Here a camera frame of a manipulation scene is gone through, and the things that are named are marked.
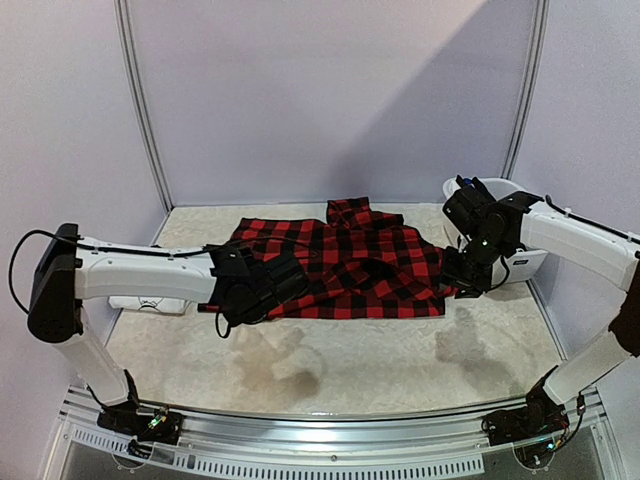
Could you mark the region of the white and green t-shirt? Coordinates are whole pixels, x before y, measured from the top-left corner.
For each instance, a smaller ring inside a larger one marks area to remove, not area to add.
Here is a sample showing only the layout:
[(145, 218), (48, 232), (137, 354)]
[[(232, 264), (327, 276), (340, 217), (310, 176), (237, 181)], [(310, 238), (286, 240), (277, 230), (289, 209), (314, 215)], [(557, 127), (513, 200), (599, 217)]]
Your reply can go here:
[(186, 300), (141, 296), (111, 296), (108, 302), (114, 309), (176, 316), (183, 315), (189, 305)]

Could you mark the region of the red black plaid flannel shirt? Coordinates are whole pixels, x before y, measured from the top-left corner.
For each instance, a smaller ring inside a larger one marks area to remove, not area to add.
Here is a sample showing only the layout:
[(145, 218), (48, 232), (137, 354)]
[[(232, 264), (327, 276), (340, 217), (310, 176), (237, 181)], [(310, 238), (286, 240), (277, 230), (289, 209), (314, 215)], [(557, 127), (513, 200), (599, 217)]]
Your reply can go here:
[(456, 292), (442, 279), (443, 249), (366, 197), (328, 201), (323, 221), (243, 218), (231, 238), (263, 261), (292, 252), (308, 275), (308, 293), (271, 320), (438, 317)]

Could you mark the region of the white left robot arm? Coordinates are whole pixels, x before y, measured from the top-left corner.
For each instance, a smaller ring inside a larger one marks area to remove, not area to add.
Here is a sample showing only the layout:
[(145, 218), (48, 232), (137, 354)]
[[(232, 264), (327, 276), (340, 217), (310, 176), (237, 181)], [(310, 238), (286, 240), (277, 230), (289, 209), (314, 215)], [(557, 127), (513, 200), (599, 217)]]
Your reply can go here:
[(56, 348), (86, 382), (111, 419), (128, 434), (148, 426), (135, 382), (84, 320), (95, 298), (161, 297), (218, 307), (235, 327), (265, 320), (304, 281), (295, 258), (260, 260), (249, 248), (207, 244), (186, 249), (136, 247), (80, 235), (66, 223), (54, 233), (34, 272), (24, 312), (27, 328)]

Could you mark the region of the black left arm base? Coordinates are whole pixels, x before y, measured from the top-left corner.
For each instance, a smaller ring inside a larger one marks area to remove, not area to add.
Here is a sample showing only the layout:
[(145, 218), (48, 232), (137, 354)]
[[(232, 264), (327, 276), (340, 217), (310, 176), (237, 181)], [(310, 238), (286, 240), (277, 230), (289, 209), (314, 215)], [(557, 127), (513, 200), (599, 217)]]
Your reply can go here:
[(185, 416), (161, 405), (152, 413), (140, 412), (140, 400), (133, 377), (124, 370), (127, 385), (126, 400), (107, 406), (100, 404), (97, 426), (133, 437), (138, 442), (159, 442), (177, 445), (182, 433)]

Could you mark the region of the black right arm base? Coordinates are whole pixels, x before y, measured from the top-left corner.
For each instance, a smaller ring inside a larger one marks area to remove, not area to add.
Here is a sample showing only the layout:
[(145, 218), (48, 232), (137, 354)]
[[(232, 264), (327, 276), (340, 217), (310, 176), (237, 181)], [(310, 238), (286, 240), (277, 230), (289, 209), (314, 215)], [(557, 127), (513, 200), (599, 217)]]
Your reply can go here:
[(525, 396), (525, 404), (515, 409), (498, 409), (482, 418), (481, 429), (491, 446), (529, 440), (539, 436), (562, 431), (558, 440), (554, 440), (548, 451), (555, 452), (566, 445), (581, 427), (586, 410), (582, 393), (578, 394), (576, 409), (578, 422), (574, 429), (563, 402), (553, 400), (544, 390), (548, 372), (531, 388)]

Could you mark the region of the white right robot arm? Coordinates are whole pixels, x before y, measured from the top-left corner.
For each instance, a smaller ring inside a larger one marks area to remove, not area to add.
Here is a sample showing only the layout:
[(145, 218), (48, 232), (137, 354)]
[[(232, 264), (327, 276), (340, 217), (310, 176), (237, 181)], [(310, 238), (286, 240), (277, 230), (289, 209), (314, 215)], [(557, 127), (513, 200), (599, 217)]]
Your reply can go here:
[(517, 427), (524, 435), (537, 436), (554, 422), (554, 404), (565, 403), (638, 356), (639, 239), (524, 191), (497, 200), (467, 185), (453, 193), (443, 212), (467, 240), (462, 248), (446, 249), (442, 266), (443, 282), (456, 288), (459, 297), (489, 292), (494, 286), (494, 263), (525, 246), (590, 272), (594, 305), (602, 303), (607, 293), (621, 302), (608, 326), (543, 380), (548, 399), (536, 398), (518, 412)]

